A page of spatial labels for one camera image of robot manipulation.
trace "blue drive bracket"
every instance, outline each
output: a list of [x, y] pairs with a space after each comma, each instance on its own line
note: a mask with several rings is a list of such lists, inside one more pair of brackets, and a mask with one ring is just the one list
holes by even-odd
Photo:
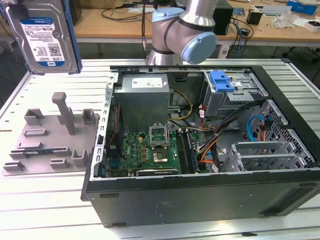
[[230, 84], [230, 79], [224, 71], [210, 71], [210, 80], [217, 92], [234, 92], [236, 90]]

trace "wooden desk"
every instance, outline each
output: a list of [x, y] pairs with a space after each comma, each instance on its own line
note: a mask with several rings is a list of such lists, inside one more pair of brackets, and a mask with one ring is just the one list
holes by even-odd
[[[272, 5], [286, 5], [285, 3], [276, 2], [273, 0], [265, 0]], [[235, 8], [244, 8], [248, 10], [251, 5], [263, 5], [260, 0], [253, 0], [251, 3], [228, 1]], [[99, 9], [83, 9], [82, 18], [74, 27], [75, 35], [79, 43], [141, 43], [141, 21], [136, 22], [117, 22], [103, 18]], [[137, 15], [138, 13], [114, 12], [113, 18], [126, 18]], [[238, 19], [246, 21], [246, 16], [238, 16]], [[302, 18], [313, 19], [314, 16], [299, 14]], [[152, 14], [147, 14], [145, 23], [145, 34], [147, 42], [152, 41], [152, 24], [150, 22]], [[320, 47], [320, 33], [310, 32], [303, 27], [295, 26], [295, 28], [276, 29], [272, 26], [274, 17], [262, 16], [259, 25], [251, 25], [254, 29], [254, 35], [247, 42], [247, 45], [255, 46], [297, 46], [297, 47]], [[221, 45], [219, 58], [226, 58], [226, 53], [229, 47], [233, 44], [236, 38], [236, 29], [233, 25], [229, 27], [227, 35], [217, 36], [217, 44]], [[8, 34], [0, 27], [0, 42], [10, 40]], [[99, 51], [102, 51], [101, 45], [98, 45]]]

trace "metal slotted table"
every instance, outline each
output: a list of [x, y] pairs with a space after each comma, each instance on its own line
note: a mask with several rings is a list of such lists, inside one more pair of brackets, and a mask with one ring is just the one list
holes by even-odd
[[[143, 65], [142, 60], [83, 60], [81, 74], [26, 74], [0, 110], [0, 165], [25, 125], [29, 108], [58, 113], [53, 92], [66, 92], [74, 113], [84, 108], [101, 111], [110, 66]], [[320, 137], [320, 91], [291, 63], [274, 59], [212, 59], [219, 67], [262, 66]], [[320, 195], [288, 216], [225, 221], [104, 228], [90, 202], [80, 200], [84, 172], [0, 176], [0, 239], [225, 239], [309, 240], [320, 238]]]

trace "red wire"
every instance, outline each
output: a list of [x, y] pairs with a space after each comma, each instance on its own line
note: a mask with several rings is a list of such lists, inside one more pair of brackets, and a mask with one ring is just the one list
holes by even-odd
[[118, 128], [118, 123], [117, 123], [117, 115], [118, 115], [118, 106], [115, 106], [115, 117], [114, 117], [114, 121], [115, 121], [115, 128], [114, 128], [114, 132], [113, 132], [113, 135], [108, 143], [108, 145], [106, 147], [109, 147], [112, 140], [114, 139], [115, 135], [116, 135], [116, 132], [117, 132], [117, 128]]

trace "blue box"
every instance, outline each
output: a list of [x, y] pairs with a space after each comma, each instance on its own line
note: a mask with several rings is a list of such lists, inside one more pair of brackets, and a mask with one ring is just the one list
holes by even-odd
[[234, 92], [236, 88], [230, 84], [224, 71], [210, 71], [211, 82], [217, 92]]
[[292, 6], [291, 8], [292, 12], [308, 14], [308, 15], [313, 15], [317, 9], [317, 5], [303, 5], [294, 0], [289, 0], [287, 3], [287, 6]]

